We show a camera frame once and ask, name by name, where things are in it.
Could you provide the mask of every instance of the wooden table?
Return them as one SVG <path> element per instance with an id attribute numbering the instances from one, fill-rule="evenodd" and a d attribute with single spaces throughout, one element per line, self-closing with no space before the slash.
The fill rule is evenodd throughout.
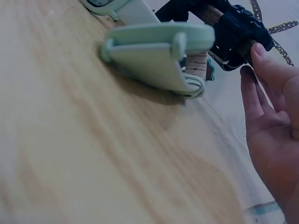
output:
<path id="1" fill-rule="evenodd" d="M 103 64 L 112 26 L 76 0 L 0 1 L 0 223 L 244 223 L 230 132 L 204 98 Z"/>

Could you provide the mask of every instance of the mint green holder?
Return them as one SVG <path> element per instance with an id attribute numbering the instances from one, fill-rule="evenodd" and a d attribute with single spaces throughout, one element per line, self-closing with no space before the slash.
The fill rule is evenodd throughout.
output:
<path id="1" fill-rule="evenodd" d="M 201 97 L 205 80 L 181 71 L 184 54 L 208 51 L 215 41 L 208 25 L 185 22 L 143 24 L 113 28 L 106 34 L 102 60 L 116 63 L 130 77 L 185 98 Z"/>

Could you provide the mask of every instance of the hand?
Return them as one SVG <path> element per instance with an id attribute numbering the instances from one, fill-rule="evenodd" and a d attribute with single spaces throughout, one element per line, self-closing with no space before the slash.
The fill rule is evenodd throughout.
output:
<path id="1" fill-rule="evenodd" d="M 299 223 L 299 69 L 278 64 L 258 43 L 251 57 L 254 72 L 241 69 L 249 153 L 287 221 Z"/>

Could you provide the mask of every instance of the black object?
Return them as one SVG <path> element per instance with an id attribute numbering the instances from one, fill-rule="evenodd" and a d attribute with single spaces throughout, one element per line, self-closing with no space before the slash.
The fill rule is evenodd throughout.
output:
<path id="1" fill-rule="evenodd" d="M 198 15 L 204 4 L 223 13 L 214 25 L 215 43 L 209 51 L 223 70 L 232 71 L 246 63 L 237 49 L 247 40 L 261 43 L 267 51 L 273 48 L 273 39 L 263 22 L 243 6 L 231 5 L 228 0 L 170 0 L 156 16 L 161 22 L 187 21 L 189 12 Z"/>

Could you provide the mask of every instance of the black decorative line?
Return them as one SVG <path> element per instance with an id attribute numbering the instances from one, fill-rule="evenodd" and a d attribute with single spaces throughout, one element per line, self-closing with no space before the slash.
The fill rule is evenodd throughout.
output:
<path id="1" fill-rule="evenodd" d="M 289 64 L 289 65 L 292 65 L 294 66 L 292 60 L 290 59 L 288 53 L 280 46 L 279 43 L 277 43 L 277 41 L 273 40 L 274 41 L 274 47 L 276 50 L 279 51 L 279 53 L 284 57 L 285 61 Z"/>
<path id="2" fill-rule="evenodd" d="M 284 24 L 281 24 L 281 25 L 278 25 L 275 27 L 271 27 L 268 30 L 269 30 L 270 34 L 276 34 L 276 33 L 282 32 L 284 30 L 291 29 L 297 25 L 298 25 L 297 21 L 290 21 L 290 22 L 286 22 Z"/>
<path id="3" fill-rule="evenodd" d="M 253 14 L 256 18 L 258 18 L 260 21 L 263 21 L 262 19 L 262 12 L 261 12 L 261 8 L 258 5 L 258 2 L 256 0 L 249 0 L 252 9 L 253 9 Z"/>
<path id="4" fill-rule="evenodd" d="M 260 21 L 263 21 L 261 8 L 258 5 L 257 0 L 249 0 L 249 2 L 252 6 L 254 16 L 256 18 L 258 18 Z M 279 33 L 279 32 L 282 32 L 284 30 L 293 28 L 297 25 L 298 25 L 297 21 L 290 21 L 290 22 L 283 23 L 283 24 L 275 26 L 275 27 L 271 27 L 270 29 L 268 29 L 268 31 L 269 31 L 270 34 L 275 34 L 275 33 Z M 291 58 L 288 55 L 288 53 L 280 46 L 280 44 L 277 41 L 275 41 L 274 39 L 273 39 L 273 41 L 274 41 L 274 48 L 276 50 L 278 50 L 278 52 L 283 56 L 283 58 L 285 59 L 285 61 L 289 65 L 294 66 Z"/>

